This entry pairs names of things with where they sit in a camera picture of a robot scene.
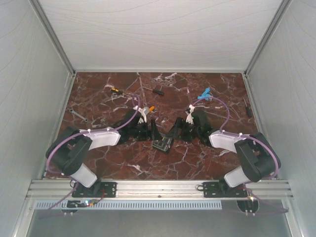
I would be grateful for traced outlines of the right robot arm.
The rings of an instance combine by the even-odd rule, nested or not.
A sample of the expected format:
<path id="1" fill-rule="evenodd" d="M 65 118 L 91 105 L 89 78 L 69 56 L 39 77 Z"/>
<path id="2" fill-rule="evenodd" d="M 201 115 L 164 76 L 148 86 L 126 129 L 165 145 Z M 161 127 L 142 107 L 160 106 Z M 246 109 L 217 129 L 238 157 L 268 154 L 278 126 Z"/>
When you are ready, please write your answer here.
<path id="1" fill-rule="evenodd" d="M 190 112 L 186 119 L 178 117 L 167 137 L 184 142 L 198 138 L 205 146 L 237 154 L 240 166 L 226 173 L 215 187 L 215 191 L 226 197 L 243 184 L 275 177 L 281 167 L 262 133 L 237 134 L 214 128 L 202 110 Z"/>

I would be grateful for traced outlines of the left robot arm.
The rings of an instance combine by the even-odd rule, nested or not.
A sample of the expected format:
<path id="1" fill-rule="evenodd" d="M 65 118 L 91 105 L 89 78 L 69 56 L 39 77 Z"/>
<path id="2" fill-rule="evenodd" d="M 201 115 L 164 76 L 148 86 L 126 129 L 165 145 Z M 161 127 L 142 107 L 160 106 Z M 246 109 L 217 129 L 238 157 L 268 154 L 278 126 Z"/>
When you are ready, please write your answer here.
<path id="1" fill-rule="evenodd" d="M 76 191 L 85 196 L 96 197 L 101 194 L 100 179 L 85 164 L 84 160 L 90 150 L 106 146 L 118 146 L 130 138 L 137 141 L 161 140 L 154 119 L 147 122 L 143 109 L 131 109 L 122 120 L 112 126 L 101 129 L 78 129 L 68 126 L 46 151 L 49 172 L 54 165 L 61 174 L 71 177 L 78 186 Z"/>

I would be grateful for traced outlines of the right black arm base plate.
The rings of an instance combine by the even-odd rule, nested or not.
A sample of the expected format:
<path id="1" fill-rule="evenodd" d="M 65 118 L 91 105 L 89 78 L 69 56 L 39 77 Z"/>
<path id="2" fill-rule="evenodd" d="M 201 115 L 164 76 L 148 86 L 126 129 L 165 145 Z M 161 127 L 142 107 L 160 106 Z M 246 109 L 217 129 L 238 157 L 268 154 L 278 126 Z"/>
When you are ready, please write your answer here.
<path id="1" fill-rule="evenodd" d="M 205 198 L 246 198 L 247 191 L 241 186 L 231 188 L 225 182 L 203 182 L 203 196 Z"/>

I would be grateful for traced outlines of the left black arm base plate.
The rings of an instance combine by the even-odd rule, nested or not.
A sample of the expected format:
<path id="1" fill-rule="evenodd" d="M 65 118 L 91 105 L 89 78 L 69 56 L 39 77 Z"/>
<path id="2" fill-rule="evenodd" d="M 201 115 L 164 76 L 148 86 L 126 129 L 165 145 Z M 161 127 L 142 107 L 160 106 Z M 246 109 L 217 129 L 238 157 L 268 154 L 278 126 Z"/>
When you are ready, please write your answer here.
<path id="1" fill-rule="evenodd" d="M 79 184 L 72 193 L 73 198 L 115 198 L 117 192 L 116 182 L 97 181 L 90 188 Z"/>

